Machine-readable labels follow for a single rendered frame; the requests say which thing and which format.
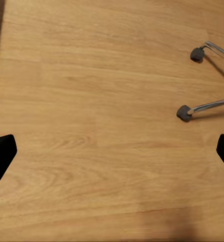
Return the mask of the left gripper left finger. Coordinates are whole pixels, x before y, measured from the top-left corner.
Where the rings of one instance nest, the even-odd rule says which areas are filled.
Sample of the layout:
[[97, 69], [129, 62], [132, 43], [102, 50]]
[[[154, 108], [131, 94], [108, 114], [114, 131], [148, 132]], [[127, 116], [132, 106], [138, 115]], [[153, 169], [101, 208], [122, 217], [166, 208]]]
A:
[[12, 134], [0, 137], [0, 179], [17, 153], [17, 146]]

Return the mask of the swivel chair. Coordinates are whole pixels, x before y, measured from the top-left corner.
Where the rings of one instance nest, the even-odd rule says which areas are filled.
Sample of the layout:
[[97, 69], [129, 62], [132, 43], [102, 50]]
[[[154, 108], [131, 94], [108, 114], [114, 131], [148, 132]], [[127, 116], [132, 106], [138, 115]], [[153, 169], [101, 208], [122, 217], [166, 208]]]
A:
[[[205, 51], [203, 50], [205, 47], [208, 47], [211, 49], [213, 52], [215, 52], [218, 56], [224, 59], [224, 50], [218, 47], [217, 45], [211, 43], [210, 41], [205, 41], [201, 47], [197, 47], [192, 50], [191, 52], [191, 58], [196, 58], [196, 60], [200, 61], [203, 59], [205, 55]], [[191, 118], [193, 113], [200, 112], [203, 110], [208, 110], [211, 108], [215, 108], [218, 106], [223, 106], [224, 105], [224, 99], [208, 104], [204, 104], [201, 106], [189, 108], [187, 105], [183, 105], [177, 112], [178, 116], [181, 116], [184, 120], [188, 120]]]

